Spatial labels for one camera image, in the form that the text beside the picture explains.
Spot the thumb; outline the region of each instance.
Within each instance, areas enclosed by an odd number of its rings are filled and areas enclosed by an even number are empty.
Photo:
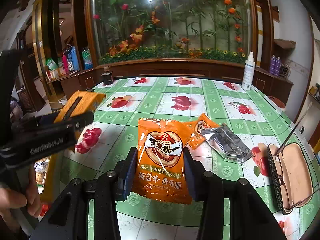
[[[9,188],[0,188],[0,209],[20,208],[27,204],[26,197]]]

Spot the spray bottle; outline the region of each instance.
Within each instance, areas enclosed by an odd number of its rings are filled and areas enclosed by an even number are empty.
[[[255,62],[253,61],[253,52],[249,52],[248,59],[245,61],[244,74],[241,87],[244,90],[250,90],[253,80]]]

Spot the glass panel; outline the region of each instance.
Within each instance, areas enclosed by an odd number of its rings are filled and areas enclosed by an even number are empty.
[[[247,0],[92,0],[99,64],[191,57],[244,63]]]

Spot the eyeglass case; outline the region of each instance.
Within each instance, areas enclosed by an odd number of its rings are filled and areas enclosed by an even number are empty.
[[[302,207],[310,201],[313,185],[307,161],[299,144],[290,143],[286,145],[283,151],[279,153],[279,158],[274,156],[277,150],[278,148],[275,145],[268,145],[268,161],[279,209],[282,214],[288,215],[292,212],[293,208],[286,209],[285,207],[290,207],[305,199],[296,206]],[[282,165],[285,185],[280,184],[279,175],[281,175],[281,166],[279,162]]]

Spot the snack bag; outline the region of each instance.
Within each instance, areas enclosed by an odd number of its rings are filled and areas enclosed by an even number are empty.
[[[197,121],[187,123],[193,130],[191,138],[189,140],[190,147],[195,150],[200,144],[205,141],[205,138],[201,134],[203,129],[219,127],[215,122],[211,121],[205,113],[202,113]]]
[[[183,147],[192,130],[175,120],[139,119],[138,163],[132,191],[158,201],[190,204]]]

